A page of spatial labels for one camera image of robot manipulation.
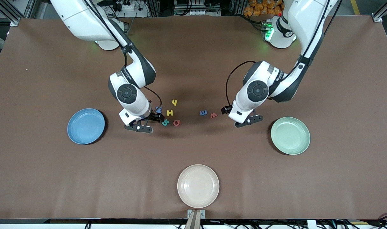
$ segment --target white plate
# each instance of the white plate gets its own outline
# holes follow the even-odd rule
[[[218,197],[218,176],[205,165],[191,165],[179,175],[178,194],[189,207],[207,207]]]

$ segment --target green plate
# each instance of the green plate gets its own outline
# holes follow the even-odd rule
[[[293,117],[284,117],[272,125],[271,140],[281,152],[299,155],[310,145],[311,136],[303,122]]]

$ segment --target blue plate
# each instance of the blue plate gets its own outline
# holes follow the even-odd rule
[[[100,111],[92,108],[80,110],[74,114],[67,124],[67,135],[80,145],[96,141],[102,134],[105,120]]]

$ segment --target brown table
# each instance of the brown table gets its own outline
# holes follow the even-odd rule
[[[370,16],[337,17],[294,99],[267,101],[257,109],[263,122],[239,129],[220,114],[227,75],[247,60],[288,72],[298,42],[278,50],[241,18],[206,16],[136,19],[130,38],[155,66],[150,87],[180,126],[153,124],[152,135],[124,130],[107,88],[124,63],[119,50],[75,38],[60,20],[22,19],[11,28],[0,56],[0,218],[184,217],[189,207],[176,183],[192,164],[210,166],[220,180],[208,218],[387,212],[387,38]],[[231,100],[249,67],[231,77]],[[108,119],[92,145],[67,137],[67,122],[83,108]],[[269,127],[283,116],[310,130],[301,155],[271,143]]]

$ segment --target floor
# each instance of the floor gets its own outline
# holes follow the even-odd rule
[[[371,14],[375,12],[387,0],[343,0],[337,15]],[[59,16],[50,4],[41,4],[37,18],[58,19]],[[383,17],[383,26],[387,34],[387,15]],[[8,24],[0,24],[0,37],[5,39],[9,30]]]

